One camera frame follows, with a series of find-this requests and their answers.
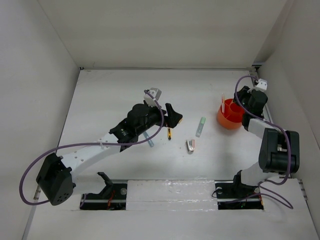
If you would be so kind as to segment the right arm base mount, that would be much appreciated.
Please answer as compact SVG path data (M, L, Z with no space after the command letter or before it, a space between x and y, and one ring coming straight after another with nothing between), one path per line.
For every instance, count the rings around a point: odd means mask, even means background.
M211 197L217 199L218 210L263 210L260 189L241 182L241 171L233 180L216 180Z

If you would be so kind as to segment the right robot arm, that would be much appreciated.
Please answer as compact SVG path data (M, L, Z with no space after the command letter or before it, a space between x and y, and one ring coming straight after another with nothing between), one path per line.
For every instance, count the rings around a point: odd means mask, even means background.
M233 102L246 110L242 126L262 139L258 161L238 171L233 177L231 191L237 197L255 190L259 182L274 175L289 176L300 168L300 135L296 131L280 130L263 119L263 108L267 101L264 92L248 86L234 94Z

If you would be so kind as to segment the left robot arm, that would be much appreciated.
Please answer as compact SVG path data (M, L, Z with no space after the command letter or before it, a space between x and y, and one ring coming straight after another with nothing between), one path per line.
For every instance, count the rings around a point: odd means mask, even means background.
M171 104L166 103L165 107L165 110L160 110L146 103L136 104L125 119L93 145L63 156L58 156L55 152L47 155L36 182L50 204L57 206L65 202L77 187L76 178L80 173L131 147L151 127L175 128L183 116L174 111Z

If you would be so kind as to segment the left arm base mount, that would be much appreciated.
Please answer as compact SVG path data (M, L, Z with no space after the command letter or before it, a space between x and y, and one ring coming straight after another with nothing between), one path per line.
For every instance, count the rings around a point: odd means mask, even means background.
M79 209L83 211L124 211L127 204L128 181L111 180L104 172L97 173L104 181L99 193L84 193Z

